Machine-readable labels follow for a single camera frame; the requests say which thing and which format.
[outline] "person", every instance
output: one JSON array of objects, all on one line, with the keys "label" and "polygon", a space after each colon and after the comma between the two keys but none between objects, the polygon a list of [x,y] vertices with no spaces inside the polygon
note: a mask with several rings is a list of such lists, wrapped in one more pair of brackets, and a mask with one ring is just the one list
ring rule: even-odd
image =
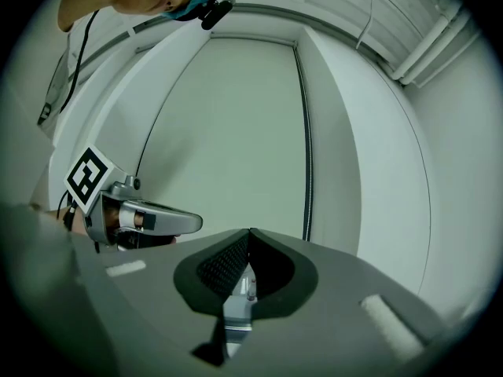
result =
[{"label": "person", "polygon": [[[57,118],[68,96],[68,36],[73,24],[109,6],[119,13],[162,13],[176,19],[191,9],[191,3],[204,0],[46,0],[13,49],[0,82],[0,143],[7,152],[0,162],[1,201],[32,202],[33,207],[48,209],[37,203],[48,201],[47,164]],[[56,217],[56,211],[50,215]],[[112,208],[107,226],[117,225],[118,211]],[[72,230],[86,233],[80,210]]]}]

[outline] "ceiling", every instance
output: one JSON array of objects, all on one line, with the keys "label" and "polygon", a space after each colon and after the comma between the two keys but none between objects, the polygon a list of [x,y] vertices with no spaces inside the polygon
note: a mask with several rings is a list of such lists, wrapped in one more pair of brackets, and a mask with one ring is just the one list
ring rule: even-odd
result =
[{"label": "ceiling", "polygon": [[[241,4],[260,5],[281,9],[318,19],[331,27],[350,35],[354,40],[362,33],[369,21],[371,0],[237,0]],[[445,1],[439,0],[374,0],[373,23],[363,38],[363,45],[384,58],[392,68],[398,67],[431,30]],[[97,16],[90,34],[86,55],[96,51],[106,41],[113,40],[130,25],[146,20],[148,16],[119,15],[113,9],[103,9]],[[72,66],[79,54],[86,21],[81,21],[72,31]],[[451,42],[444,52],[418,77],[427,78],[477,32],[471,20],[468,26]]]}]

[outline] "white wall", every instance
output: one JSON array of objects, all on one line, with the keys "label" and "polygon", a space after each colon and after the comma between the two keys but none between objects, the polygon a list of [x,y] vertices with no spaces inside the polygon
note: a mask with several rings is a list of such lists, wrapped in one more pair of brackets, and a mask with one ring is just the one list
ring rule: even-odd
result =
[{"label": "white wall", "polygon": [[89,133],[94,126],[94,122],[96,121],[101,109],[105,105],[112,92],[119,85],[120,81],[126,76],[126,74],[133,68],[133,66],[135,66],[137,62],[139,62],[143,58],[144,55],[147,54],[147,52],[148,51],[143,51],[141,53],[134,54],[132,58],[130,58],[130,60],[126,62],[124,67],[122,67],[120,71],[113,77],[113,79],[110,80],[110,83],[108,84],[106,90],[103,91],[98,101],[94,105],[93,111],[90,113],[84,124],[81,125],[79,138],[77,139],[77,142],[73,149],[72,160],[76,160],[77,157],[82,154],[83,149],[87,144]]},{"label": "white wall", "polygon": [[142,194],[203,217],[180,241],[251,227],[301,239],[304,141],[293,49],[212,39],[163,104],[138,171]]},{"label": "white wall", "polygon": [[356,255],[362,221],[358,156],[346,107],[330,67],[307,29],[298,43],[313,140],[310,241]]},{"label": "white wall", "polygon": [[89,142],[125,172],[136,174],[166,96],[209,36],[194,21],[151,49],[110,95],[90,131]]},{"label": "white wall", "polygon": [[97,111],[101,109],[100,97],[133,55],[134,46],[131,44],[125,45],[112,54],[87,80],[61,115],[62,118],[58,119],[58,128],[53,139],[55,149],[49,164],[50,209],[57,208],[66,190],[63,183],[64,176],[75,160],[74,151],[79,139],[86,138],[89,133],[89,130],[86,130],[86,124],[91,123]]},{"label": "white wall", "polygon": [[406,92],[433,158],[439,205],[420,296],[453,319],[493,288],[503,241],[503,96],[479,40],[424,88]]},{"label": "white wall", "polygon": [[311,29],[307,34],[329,66],[353,130],[362,185],[358,257],[417,293],[428,253],[430,207],[420,147],[406,111],[354,49]]}]

